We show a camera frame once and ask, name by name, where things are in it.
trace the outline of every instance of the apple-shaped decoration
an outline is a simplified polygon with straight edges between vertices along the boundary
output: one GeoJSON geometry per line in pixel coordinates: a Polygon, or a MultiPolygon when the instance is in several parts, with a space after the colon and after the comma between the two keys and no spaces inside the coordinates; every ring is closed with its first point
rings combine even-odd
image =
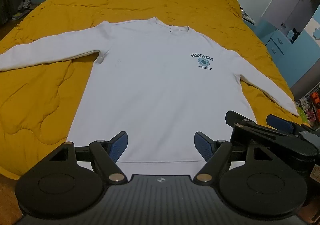
{"type": "Polygon", "coordinates": [[[320,28],[316,28],[316,30],[312,33],[312,35],[316,40],[319,40],[320,39],[320,28]]]}

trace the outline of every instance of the printed logo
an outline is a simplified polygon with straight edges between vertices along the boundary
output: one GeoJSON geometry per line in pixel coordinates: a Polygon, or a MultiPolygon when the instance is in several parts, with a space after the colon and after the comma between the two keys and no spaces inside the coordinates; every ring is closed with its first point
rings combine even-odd
{"type": "Polygon", "coordinates": [[[204,59],[204,58],[199,58],[198,62],[199,62],[199,64],[201,64],[204,67],[208,67],[210,65],[209,61],[207,59],[204,59]]]}
{"type": "Polygon", "coordinates": [[[191,57],[199,57],[198,62],[200,65],[198,65],[202,69],[212,70],[212,68],[209,67],[210,62],[213,61],[213,58],[207,55],[202,54],[191,54],[191,57]]]}
{"type": "Polygon", "coordinates": [[[160,177],[160,178],[157,179],[157,181],[158,181],[159,183],[163,183],[163,182],[165,182],[166,180],[165,180],[163,177],[160,177]]]}

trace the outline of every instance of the circular emblem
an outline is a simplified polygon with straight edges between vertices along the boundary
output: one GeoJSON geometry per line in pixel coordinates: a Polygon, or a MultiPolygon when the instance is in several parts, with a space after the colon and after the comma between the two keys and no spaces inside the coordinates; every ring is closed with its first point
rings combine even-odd
{"type": "Polygon", "coordinates": [[[199,58],[198,59],[199,64],[202,66],[208,67],[210,65],[210,62],[205,58],[199,58]]]}
{"type": "Polygon", "coordinates": [[[163,177],[160,177],[160,178],[157,179],[157,181],[158,181],[159,183],[163,183],[163,182],[165,182],[166,180],[165,180],[163,177]]]}

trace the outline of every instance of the circular mount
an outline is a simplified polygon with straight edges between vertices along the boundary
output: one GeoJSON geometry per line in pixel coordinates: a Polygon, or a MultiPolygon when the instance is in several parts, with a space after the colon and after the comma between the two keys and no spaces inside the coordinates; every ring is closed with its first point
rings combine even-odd
{"type": "Polygon", "coordinates": [[[241,213],[277,219],[301,207],[307,194],[304,179],[283,162],[252,161],[220,179],[223,199],[241,213]]]}
{"type": "Polygon", "coordinates": [[[30,216],[46,219],[76,215],[97,202],[102,192],[101,178],[78,166],[70,155],[65,161],[44,158],[15,187],[20,208],[30,216]]]}

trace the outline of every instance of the bed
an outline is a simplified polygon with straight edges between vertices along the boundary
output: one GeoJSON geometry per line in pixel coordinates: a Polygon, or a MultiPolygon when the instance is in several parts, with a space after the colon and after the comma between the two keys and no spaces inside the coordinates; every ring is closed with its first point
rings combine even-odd
{"type": "MultiPolygon", "coordinates": [[[[188,25],[235,50],[292,97],[266,47],[243,22],[237,0],[47,0],[0,41],[0,53],[104,20],[154,16],[168,25],[188,25]]],[[[1,174],[18,179],[66,141],[95,57],[0,72],[1,174]]],[[[258,89],[241,84],[259,124],[266,125],[268,114],[301,123],[258,89]]]]}

